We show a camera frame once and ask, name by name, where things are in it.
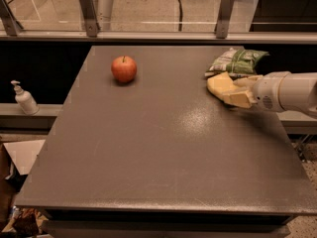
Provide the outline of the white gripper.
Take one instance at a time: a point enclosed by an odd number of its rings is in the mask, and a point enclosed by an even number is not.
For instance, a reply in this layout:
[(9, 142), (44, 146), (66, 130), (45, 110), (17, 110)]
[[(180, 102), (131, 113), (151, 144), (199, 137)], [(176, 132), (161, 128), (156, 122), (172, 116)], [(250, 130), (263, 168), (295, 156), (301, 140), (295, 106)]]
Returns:
[(223, 101), (229, 105), (251, 108), (254, 104), (264, 111), (282, 112), (279, 101), (279, 89), (289, 71), (271, 72), (264, 76), (252, 75), (233, 81), (240, 88), (223, 93)]

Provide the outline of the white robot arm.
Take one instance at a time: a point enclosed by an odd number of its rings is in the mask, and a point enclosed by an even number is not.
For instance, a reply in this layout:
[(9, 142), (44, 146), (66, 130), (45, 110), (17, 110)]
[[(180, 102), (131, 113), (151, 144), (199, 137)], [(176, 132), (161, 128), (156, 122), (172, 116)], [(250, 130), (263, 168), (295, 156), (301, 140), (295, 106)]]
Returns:
[(271, 72), (233, 81), (234, 90), (222, 94), (223, 101), (241, 108), (263, 111), (297, 111), (317, 117), (317, 73)]

